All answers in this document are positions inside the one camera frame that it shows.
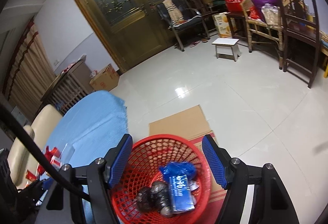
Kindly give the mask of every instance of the curtain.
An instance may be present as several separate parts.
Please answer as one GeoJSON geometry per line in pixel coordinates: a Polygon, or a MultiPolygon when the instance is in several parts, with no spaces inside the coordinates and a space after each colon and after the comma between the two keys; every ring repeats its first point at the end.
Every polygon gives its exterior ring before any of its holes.
{"type": "Polygon", "coordinates": [[[3,93],[33,121],[41,97],[55,79],[33,20],[27,25],[9,63],[3,93]]]}

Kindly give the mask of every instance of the small step stool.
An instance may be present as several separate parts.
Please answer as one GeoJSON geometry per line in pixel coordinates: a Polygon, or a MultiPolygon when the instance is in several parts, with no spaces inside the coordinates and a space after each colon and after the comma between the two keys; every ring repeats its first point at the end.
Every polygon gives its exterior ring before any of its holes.
{"type": "Polygon", "coordinates": [[[215,56],[216,58],[226,58],[232,59],[235,62],[237,61],[238,57],[241,56],[241,52],[238,47],[239,39],[232,39],[232,38],[218,38],[212,44],[215,45],[215,56]],[[220,54],[218,53],[218,46],[220,47],[230,47],[232,50],[232,55],[228,54],[220,54]]]}

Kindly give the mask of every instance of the purple pillow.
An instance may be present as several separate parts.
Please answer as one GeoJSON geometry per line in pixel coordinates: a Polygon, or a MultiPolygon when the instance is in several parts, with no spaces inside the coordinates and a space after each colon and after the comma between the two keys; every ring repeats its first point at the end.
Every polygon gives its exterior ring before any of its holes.
{"type": "Polygon", "coordinates": [[[271,6],[278,6],[278,0],[252,0],[261,20],[266,23],[265,17],[262,13],[262,7],[265,4],[270,4],[271,6]]]}

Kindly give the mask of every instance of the basket rim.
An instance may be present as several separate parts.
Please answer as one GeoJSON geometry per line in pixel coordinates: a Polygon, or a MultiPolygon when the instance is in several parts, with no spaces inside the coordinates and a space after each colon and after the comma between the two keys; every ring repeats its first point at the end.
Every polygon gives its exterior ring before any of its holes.
{"type": "MultiPolygon", "coordinates": [[[[191,211],[189,214],[189,219],[187,222],[185,222],[185,224],[193,224],[197,219],[199,219],[199,217],[204,213],[205,208],[207,207],[208,201],[210,199],[210,195],[211,195],[211,185],[212,185],[212,181],[211,181],[211,170],[210,167],[207,163],[207,160],[205,158],[205,155],[198,150],[198,148],[191,142],[188,141],[187,139],[177,136],[177,135],[172,135],[172,134],[157,134],[157,135],[152,135],[149,137],[146,137],[136,143],[133,144],[132,146],[132,151],[135,150],[137,147],[139,147],[140,145],[143,145],[147,142],[150,141],[154,141],[154,140],[159,140],[159,139],[172,139],[172,140],[176,140],[179,141],[181,143],[184,143],[185,145],[187,145],[188,147],[190,147],[198,156],[201,164],[202,164],[202,169],[204,171],[204,176],[206,178],[205,182],[204,182],[204,192],[203,192],[203,200],[201,204],[197,204],[198,205],[198,210],[197,211],[191,211]]],[[[112,206],[113,209],[117,215],[117,217],[119,217],[119,219],[124,222],[125,224],[130,224],[130,222],[128,220],[126,220],[126,218],[123,216],[123,214],[121,213],[121,211],[118,209],[117,204],[115,203],[115,199],[114,196],[112,196],[112,206]]]]}

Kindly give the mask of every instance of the white tile floor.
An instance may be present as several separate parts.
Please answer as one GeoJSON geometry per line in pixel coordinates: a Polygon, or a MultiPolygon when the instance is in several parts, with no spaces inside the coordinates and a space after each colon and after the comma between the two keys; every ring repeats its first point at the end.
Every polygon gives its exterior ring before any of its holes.
{"type": "Polygon", "coordinates": [[[328,79],[319,70],[308,89],[277,60],[242,45],[237,62],[216,59],[216,38],[184,53],[169,48],[121,76],[111,92],[125,100],[130,134],[138,141],[150,122],[201,105],[220,147],[249,165],[272,163],[300,223],[313,224],[328,202],[328,79]]]}

